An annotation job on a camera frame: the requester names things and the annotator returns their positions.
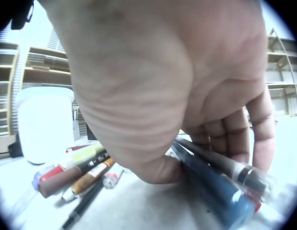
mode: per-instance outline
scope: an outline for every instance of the palm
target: palm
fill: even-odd
[[[182,127],[195,142],[247,161],[247,105],[254,165],[267,170],[274,140],[258,6],[107,2],[44,7],[69,58],[83,116],[110,155],[148,182],[175,181],[180,166],[164,153]]]

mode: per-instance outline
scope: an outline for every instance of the white bucket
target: white bucket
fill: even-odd
[[[53,162],[74,146],[73,100],[74,92],[63,87],[31,87],[18,93],[19,140],[28,161]]]

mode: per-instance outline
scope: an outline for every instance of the storage shelf items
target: storage shelf items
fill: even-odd
[[[9,135],[11,86],[19,46],[0,42],[0,136]]]
[[[22,83],[71,85],[71,74],[65,52],[30,47],[25,61]]]
[[[297,42],[278,37],[274,29],[268,35],[268,69],[278,71],[281,81],[267,82],[270,90],[281,89],[282,95],[274,96],[274,99],[285,99],[287,111],[289,111],[289,99],[295,98],[297,107]]]

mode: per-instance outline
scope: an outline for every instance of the marker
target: marker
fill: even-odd
[[[49,177],[43,181],[40,181],[38,189],[44,198],[53,195],[59,191],[65,185],[79,179],[86,172],[90,171],[100,162],[109,158],[109,154],[106,150],[99,153],[94,159],[90,159],[82,164],[74,166],[68,170],[58,173],[52,177]]]
[[[63,195],[65,194],[65,192],[63,193],[61,199],[63,199],[64,201],[66,202],[71,202],[72,200],[76,199],[76,198],[79,198],[79,197],[82,197],[82,196],[85,196],[88,192],[90,192],[93,188],[94,188],[94,184],[91,185],[90,187],[88,187],[86,190],[84,190],[83,192],[79,193],[79,194],[75,194],[75,196],[70,196],[70,197],[63,197]]]
[[[81,148],[87,147],[87,146],[89,146],[89,144],[87,144],[87,145],[80,145],[80,146],[74,146],[74,147],[69,147],[69,148],[66,149],[65,152],[73,152],[73,151],[75,151],[77,149],[81,149]]]
[[[63,172],[63,169],[59,165],[57,165],[56,167],[52,168],[50,171],[43,174],[40,177],[39,181],[44,181],[45,179],[50,178],[54,175],[57,175],[58,173],[61,173],[61,172]]]
[[[63,170],[67,170],[95,157],[103,150],[105,150],[105,148],[100,142],[95,145],[89,145],[81,149],[74,150],[71,152],[71,154],[65,155],[58,165],[60,165]]]
[[[84,213],[86,208],[90,205],[90,203],[94,200],[94,198],[99,194],[99,192],[103,188],[102,178],[99,178],[97,182],[94,184],[94,188],[90,190],[81,200],[79,205],[71,212],[69,215],[69,219],[64,223],[60,230],[69,229]]]
[[[108,158],[104,162],[98,164],[96,167],[84,174],[74,184],[72,184],[71,187],[62,195],[62,199],[67,202],[75,199],[78,194],[86,190],[95,181],[97,181],[98,178],[101,177],[113,164],[114,161],[112,158]]]
[[[111,169],[105,174],[105,177],[103,179],[103,185],[107,189],[113,189],[121,175],[123,174],[124,168],[119,165],[118,163],[115,163]]]
[[[39,184],[39,180],[40,180],[41,176],[43,174],[45,174],[46,172],[48,172],[49,170],[51,170],[52,168],[54,168],[54,165],[49,165],[49,166],[37,171],[34,174],[31,184],[32,184],[32,186],[34,187],[35,190],[38,190],[38,184]]]
[[[191,185],[218,218],[222,229],[238,229],[255,211],[255,204],[234,183],[216,173],[201,158],[192,156],[178,142],[172,150],[182,162]]]

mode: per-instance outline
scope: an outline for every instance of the black pen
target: black pen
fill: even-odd
[[[86,208],[90,205],[90,203],[94,200],[94,198],[98,195],[98,193],[103,188],[103,177],[100,177],[92,188],[84,197],[82,198],[79,205],[71,212],[68,220],[64,223],[64,225],[60,228],[60,230],[69,229],[74,223],[76,223],[81,215],[84,213]]]

